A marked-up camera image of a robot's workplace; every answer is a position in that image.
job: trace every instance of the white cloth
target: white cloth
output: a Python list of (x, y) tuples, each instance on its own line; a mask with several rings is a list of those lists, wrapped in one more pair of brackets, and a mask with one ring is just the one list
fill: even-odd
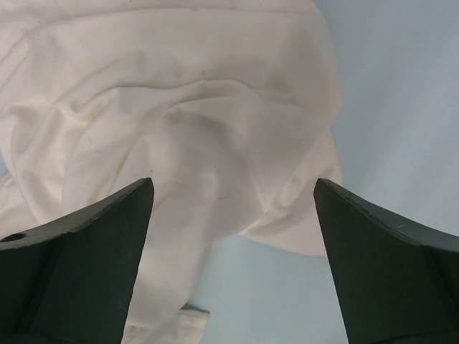
[(129, 333), (170, 329), (230, 234), (323, 254), (341, 96), (310, 1), (2, 1), (0, 59), (2, 236), (153, 179)]

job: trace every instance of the crumpled fabric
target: crumpled fabric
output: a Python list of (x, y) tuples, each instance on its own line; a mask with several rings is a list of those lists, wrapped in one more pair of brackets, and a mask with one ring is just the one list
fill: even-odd
[(1, 235), (151, 177), (124, 343), (196, 344), (174, 319), (220, 239), (324, 254), (312, 190), (340, 181), (340, 104), (310, 1), (2, 1)]

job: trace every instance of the table surface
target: table surface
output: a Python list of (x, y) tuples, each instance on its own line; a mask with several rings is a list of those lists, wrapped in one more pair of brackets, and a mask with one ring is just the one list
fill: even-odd
[[(339, 56), (345, 186), (459, 235), (459, 1), (316, 3)], [(203, 344), (347, 343), (326, 259), (244, 237), (222, 241), (190, 303), (212, 314)]]

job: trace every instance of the white fabric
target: white fabric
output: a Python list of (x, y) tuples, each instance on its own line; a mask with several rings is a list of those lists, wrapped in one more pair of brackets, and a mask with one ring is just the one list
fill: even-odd
[(153, 179), (128, 327), (170, 326), (230, 234), (323, 254), (341, 96), (311, 2), (2, 1), (0, 35), (2, 236)]
[(127, 326), (121, 344), (198, 344), (208, 320), (208, 313), (180, 310), (160, 330)]

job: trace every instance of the screw hole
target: screw hole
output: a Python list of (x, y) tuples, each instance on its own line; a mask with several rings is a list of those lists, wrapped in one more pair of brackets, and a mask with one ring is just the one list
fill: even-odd
[(2, 240), (0, 240), (0, 242), (15, 242), (16, 240), (23, 239), (26, 236), (27, 235), (24, 233), (16, 233), (16, 234), (9, 235), (6, 238), (3, 238)]

